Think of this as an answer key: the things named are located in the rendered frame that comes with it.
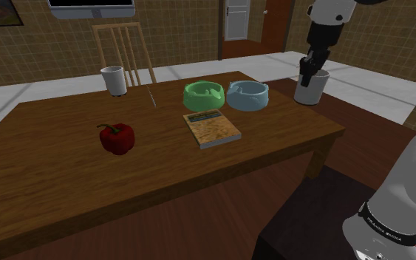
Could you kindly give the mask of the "white door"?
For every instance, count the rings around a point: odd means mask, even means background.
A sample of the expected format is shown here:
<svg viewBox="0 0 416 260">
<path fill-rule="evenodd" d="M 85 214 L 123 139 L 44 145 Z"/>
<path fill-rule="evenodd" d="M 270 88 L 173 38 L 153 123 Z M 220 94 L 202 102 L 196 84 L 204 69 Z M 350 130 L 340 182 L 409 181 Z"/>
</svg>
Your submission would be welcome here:
<svg viewBox="0 0 416 260">
<path fill-rule="evenodd" d="M 246 40 L 248 37 L 250 0 L 225 0 L 225 40 Z"/>
</svg>

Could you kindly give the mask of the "red bell pepper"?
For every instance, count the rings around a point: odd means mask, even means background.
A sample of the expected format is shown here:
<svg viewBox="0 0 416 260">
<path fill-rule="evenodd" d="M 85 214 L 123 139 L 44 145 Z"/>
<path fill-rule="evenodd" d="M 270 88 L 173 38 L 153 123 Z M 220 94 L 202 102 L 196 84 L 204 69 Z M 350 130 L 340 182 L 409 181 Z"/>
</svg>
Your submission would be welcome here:
<svg viewBox="0 0 416 260">
<path fill-rule="evenodd" d="M 134 147 L 135 136 L 131 126 L 123 123 L 114 125 L 100 124 L 103 127 L 99 133 L 103 148 L 115 155 L 124 155 Z"/>
</svg>

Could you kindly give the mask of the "brown book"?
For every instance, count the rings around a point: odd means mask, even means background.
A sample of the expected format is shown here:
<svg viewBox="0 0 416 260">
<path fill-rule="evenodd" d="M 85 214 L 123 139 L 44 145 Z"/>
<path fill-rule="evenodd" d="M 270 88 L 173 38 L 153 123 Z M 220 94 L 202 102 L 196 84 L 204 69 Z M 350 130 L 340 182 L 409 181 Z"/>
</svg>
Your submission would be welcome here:
<svg viewBox="0 0 416 260">
<path fill-rule="evenodd" d="M 242 133 L 218 109 L 186 114 L 183 119 L 200 149 L 229 143 L 242 137 Z"/>
</svg>

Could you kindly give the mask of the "grey wall television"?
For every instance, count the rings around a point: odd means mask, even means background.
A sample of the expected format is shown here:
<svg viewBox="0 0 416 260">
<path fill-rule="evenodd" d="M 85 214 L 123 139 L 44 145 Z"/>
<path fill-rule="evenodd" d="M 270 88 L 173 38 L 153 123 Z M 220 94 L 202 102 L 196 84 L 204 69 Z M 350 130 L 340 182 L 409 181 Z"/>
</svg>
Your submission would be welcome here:
<svg viewBox="0 0 416 260">
<path fill-rule="evenodd" d="M 135 15 L 134 0 L 47 0 L 58 19 L 127 18 Z"/>
</svg>

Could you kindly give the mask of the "brown door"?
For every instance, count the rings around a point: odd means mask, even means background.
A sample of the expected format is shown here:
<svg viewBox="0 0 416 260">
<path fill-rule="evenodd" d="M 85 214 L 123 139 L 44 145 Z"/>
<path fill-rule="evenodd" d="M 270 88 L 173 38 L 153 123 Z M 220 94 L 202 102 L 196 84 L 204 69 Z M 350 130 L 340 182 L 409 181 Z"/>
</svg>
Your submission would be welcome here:
<svg viewBox="0 0 416 260">
<path fill-rule="evenodd" d="M 296 0 L 267 0 L 261 46 L 265 53 L 284 52 Z"/>
</svg>

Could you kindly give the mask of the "blue ashtray bowl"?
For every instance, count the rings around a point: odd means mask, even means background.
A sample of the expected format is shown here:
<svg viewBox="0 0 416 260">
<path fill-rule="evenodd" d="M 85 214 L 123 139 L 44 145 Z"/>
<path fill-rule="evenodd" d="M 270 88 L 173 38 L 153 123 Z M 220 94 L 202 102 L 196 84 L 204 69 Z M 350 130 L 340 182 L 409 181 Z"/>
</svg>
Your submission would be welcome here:
<svg viewBox="0 0 416 260">
<path fill-rule="evenodd" d="M 268 105 L 269 86 L 256 81 L 234 81 L 228 87 L 228 105 L 243 112 L 255 112 Z"/>
</svg>

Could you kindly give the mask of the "wooden chair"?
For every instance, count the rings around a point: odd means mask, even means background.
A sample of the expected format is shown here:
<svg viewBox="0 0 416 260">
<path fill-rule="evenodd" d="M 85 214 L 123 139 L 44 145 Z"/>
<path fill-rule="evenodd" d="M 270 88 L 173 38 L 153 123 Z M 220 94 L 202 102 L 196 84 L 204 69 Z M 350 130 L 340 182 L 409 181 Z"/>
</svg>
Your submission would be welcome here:
<svg viewBox="0 0 416 260">
<path fill-rule="evenodd" d="M 135 59 L 134 49 L 131 43 L 131 37 L 129 32 L 130 27 L 135 27 L 138 32 L 141 47 L 143 48 L 144 57 L 146 58 L 146 63 L 151 78 L 151 82 L 156 83 L 157 79 L 155 77 L 153 66 L 151 64 L 149 51 L 146 46 L 140 22 L 92 25 L 92 33 L 94 35 L 95 43 L 98 48 L 100 64 L 102 65 L 102 67 L 106 67 L 106 59 L 99 31 L 107 30 L 110 32 L 117 59 L 119 61 L 120 66 L 123 69 L 126 87 L 142 85 L 140 80 L 140 74 L 137 71 L 137 62 Z"/>
</svg>

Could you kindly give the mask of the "wooden table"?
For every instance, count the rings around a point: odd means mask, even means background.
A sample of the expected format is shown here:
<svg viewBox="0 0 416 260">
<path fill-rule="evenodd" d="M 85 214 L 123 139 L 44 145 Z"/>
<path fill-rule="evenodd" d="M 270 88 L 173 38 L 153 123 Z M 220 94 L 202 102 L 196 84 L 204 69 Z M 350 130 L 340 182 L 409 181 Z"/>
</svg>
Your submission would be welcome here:
<svg viewBox="0 0 416 260">
<path fill-rule="evenodd" d="M 0 260 L 312 152 L 316 175 L 344 127 L 270 90 L 257 112 L 222 113 L 242 137 L 200 149 L 183 116 L 186 80 L 18 104 L 0 122 Z M 154 96 L 155 108 L 149 92 Z M 100 124 L 134 130 L 124 155 Z"/>
</svg>

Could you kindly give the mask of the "green ashtray bowl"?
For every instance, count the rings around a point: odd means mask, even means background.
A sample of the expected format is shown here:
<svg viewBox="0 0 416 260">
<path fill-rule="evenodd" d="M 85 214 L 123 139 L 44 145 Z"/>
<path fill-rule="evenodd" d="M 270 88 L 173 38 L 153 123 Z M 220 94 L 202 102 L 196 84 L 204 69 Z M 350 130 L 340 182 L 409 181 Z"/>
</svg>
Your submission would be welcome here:
<svg viewBox="0 0 416 260">
<path fill-rule="evenodd" d="M 225 91 L 218 83 L 199 80 L 184 88 L 183 105 L 193 112 L 219 109 L 224 103 Z"/>
</svg>

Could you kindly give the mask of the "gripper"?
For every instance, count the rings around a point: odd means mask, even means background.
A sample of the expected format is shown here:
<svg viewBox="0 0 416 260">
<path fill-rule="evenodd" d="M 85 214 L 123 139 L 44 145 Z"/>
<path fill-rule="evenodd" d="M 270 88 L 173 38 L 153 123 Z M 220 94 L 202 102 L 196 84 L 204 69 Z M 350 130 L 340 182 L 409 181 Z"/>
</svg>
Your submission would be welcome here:
<svg viewBox="0 0 416 260">
<path fill-rule="evenodd" d="M 343 27 L 344 24 L 324 25 L 311 22 L 307 35 L 310 48 L 307 56 L 299 61 L 299 74 L 303 87 L 308 87 L 312 76 L 323 67 L 331 53 L 329 48 L 338 43 Z"/>
</svg>

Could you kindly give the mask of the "white cup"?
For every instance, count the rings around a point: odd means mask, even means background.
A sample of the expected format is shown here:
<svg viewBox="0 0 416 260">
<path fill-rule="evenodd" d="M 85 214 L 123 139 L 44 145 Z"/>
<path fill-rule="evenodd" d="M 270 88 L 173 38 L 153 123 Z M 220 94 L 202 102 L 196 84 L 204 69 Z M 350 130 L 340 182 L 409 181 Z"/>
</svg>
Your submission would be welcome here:
<svg viewBox="0 0 416 260">
<path fill-rule="evenodd" d="M 106 88 L 113 97 L 119 97 L 127 93 L 126 79 L 121 66 L 108 66 L 100 71 Z"/>
<path fill-rule="evenodd" d="M 306 106 L 318 104 L 329 76 L 330 74 L 328 71 L 320 69 L 311 77 L 308 86 L 305 87 L 301 84 L 303 76 L 300 75 L 293 97 L 294 101 Z"/>
</svg>

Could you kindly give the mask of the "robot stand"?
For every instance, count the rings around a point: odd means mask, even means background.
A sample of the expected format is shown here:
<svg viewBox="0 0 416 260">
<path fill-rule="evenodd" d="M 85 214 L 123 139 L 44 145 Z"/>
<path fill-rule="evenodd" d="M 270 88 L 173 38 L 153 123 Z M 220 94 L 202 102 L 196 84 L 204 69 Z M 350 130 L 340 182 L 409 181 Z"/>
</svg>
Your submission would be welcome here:
<svg viewBox="0 0 416 260">
<path fill-rule="evenodd" d="M 357 260 L 343 221 L 375 190 L 324 166 L 305 178 L 258 235 L 251 260 Z"/>
</svg>

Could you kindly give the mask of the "thin grey stick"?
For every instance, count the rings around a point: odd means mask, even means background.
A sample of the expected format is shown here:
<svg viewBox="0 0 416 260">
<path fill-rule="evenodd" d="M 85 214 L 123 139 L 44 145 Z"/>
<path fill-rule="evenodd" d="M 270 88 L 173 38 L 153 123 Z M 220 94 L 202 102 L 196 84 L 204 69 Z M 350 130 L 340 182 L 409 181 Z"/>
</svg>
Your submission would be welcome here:
<svg viewBox="0 0 416 260">
<path fill-rule="evenodd" d="M 147 86 L 146 88 L 147 88 L 147 90 L 148 90 L 148 92 L 149 92 L 149 96 L 150 96 L 150 98 L 151 98 L 151 101 L 152 101 L 152 103 L 153 103 L 154 107 L 156 108 L 156 107 L 157 107 L 157 104 L 156 104 L 156 101 L 155 101 L 155 99 L 154 99 L 153 94 L 151 93 L 151 90 L 150 90 L 149 86 Z"/>
</svg>

